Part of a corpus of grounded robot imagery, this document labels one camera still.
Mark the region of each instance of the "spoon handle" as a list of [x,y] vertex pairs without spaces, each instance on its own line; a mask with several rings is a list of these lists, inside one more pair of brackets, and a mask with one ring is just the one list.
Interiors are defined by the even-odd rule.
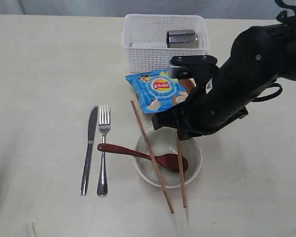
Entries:
[[113,144],[108,144],[108,143],[100,143],[98,145],[98,150],[100,152],[131,155],[131,156],[151,159],[150,156],[148,156],[148,155],[146,155],[144,153],[136,152],[136,151],[128,149],[126,147],[121,147],[121,146],[118,146],[118,145],[113,145]]

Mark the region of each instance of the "basket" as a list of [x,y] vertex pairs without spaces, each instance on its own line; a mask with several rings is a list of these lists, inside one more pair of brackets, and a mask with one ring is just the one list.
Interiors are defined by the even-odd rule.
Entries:
[[[187,29],[199,35],[199,48],[166,48],[167,31]],[[201,16],[129,14],[125,16],[122,45],[129,72],[141,73],[168,68],[173,56],[204,55],[209,39]]]

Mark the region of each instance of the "chip bag logo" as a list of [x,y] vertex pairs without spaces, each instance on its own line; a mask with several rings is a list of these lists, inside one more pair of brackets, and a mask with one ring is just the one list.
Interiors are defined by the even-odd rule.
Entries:
[[156,79],[153,81],[152,84],[153,89],[157,91],[169,91],[170,90],[170,84],[167,80],[165,79]]

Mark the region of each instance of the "brown spoon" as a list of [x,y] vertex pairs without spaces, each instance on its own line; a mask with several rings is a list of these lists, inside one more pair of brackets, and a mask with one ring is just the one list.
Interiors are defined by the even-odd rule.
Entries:
[[[136,157],[142,157],[145,159],[150,159],[149,155],[144,153],[136,152],[134,150],[128,149],[126,147],[121,147],[113,144],[108,143],[100,143],[98,145],[98,150],[100,152],[108,152],[108,153],[115,153],[115,154],[123,154],[123,155],[131,155]],[[155,157],[158,164],[166,167],[167,169],[173,172],[179,172],[179,163],[178,163],[178,155],[177,154],[164,154],[162,156]],[[183,162],[183,170],[186,171],[188,168],[187,159],[182,157]]]

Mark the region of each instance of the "table knife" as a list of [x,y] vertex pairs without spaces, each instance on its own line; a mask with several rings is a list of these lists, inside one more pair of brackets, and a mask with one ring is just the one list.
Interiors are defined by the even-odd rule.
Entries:
[[93,150],[94,135],[95,135],[95,128],[97,126],[97,121],[98,121],[98,106],[96,105],[93,107],[90,113],[89,124],[88,124],[88,147],[87,147],[87,154],[85,156],[85,162],[84,162],[84,168],[83,168],[82,183],[81,183],[81,189],[80,189],[81,196],[85,196],[88,191],[92,150]]

